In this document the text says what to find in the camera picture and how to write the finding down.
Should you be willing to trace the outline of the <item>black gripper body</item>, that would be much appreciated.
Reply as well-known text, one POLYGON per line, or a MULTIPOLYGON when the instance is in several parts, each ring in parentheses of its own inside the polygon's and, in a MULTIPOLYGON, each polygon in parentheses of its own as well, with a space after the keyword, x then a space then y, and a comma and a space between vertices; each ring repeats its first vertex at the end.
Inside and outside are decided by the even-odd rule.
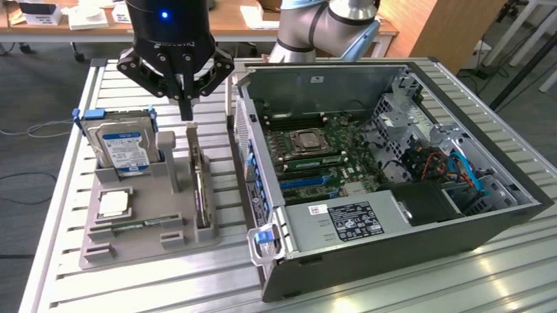
POLYGON ((127 1, 133 55, 162 73, 196 74, 216 52, 206 1, 127 1))

